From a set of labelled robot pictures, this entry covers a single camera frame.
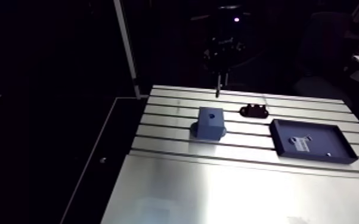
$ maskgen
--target small black part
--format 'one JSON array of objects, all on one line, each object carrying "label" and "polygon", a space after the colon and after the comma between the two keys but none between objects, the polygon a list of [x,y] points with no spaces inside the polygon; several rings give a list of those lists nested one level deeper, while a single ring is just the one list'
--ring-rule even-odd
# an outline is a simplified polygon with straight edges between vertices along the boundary
[{"label": "small black part", "polygon": [[258,105],[255,107],[254,104],[248,104],[246,107],[241,107],[239,111],[243,117],[254,117],[254,118],[267,118],[268,111],[266,105]]}]

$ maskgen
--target tray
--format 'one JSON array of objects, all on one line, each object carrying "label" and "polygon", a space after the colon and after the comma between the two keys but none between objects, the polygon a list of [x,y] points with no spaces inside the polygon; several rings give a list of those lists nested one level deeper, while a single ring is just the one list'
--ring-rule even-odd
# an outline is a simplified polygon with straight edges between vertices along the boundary
[{"label": "tray", "polygon": [[279,156],[342,164],[358,160],[335,125],[274,119],[270,132]]}]

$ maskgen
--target metal table surface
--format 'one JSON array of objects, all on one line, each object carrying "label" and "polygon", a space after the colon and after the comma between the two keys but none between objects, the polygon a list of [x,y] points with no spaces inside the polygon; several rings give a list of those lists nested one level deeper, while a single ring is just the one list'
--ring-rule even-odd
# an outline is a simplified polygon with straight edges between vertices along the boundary
[{"label": "metal table surface", "polygon": [[[359,156],[359,120],[336,99],[154,86],[102,223],[359,223],[359,160],[280,158],[268,125],[338,125]],[[242,117],[266,104],[267,119]],[[199,107],[224,109],[227,134],[193,139]]]}]

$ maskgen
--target dark background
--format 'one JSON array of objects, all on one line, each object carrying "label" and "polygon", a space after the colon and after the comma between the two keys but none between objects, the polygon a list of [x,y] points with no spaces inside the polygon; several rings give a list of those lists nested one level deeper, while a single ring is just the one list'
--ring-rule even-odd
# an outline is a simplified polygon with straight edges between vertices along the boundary
[{"label": "dark background", "polygon": [[[221,3],[122,1],[144,94],[152,84],[213,87],[206,24],[190,18]],[[278,80],[310,15],[351,13],[358,1],[242,3],[253,15],[247,57],[261,56],[233,71],[230,89],[295,94]],[[0,0],[0,94],[0,220],[58,223],[114,99],[134,96],[113,1]],[[117,102],[65,223],[101,220],[143,104]]]}]

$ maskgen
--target blue block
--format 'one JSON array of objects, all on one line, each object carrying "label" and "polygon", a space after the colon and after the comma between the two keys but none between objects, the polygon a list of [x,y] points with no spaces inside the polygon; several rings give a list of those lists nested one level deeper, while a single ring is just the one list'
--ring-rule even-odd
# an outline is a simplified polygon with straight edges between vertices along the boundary
[{"label": "blue block", "polygon": [[221,108],[200,107],[197,118],[199,139],[220,140],[225,134],[224,115]]}]

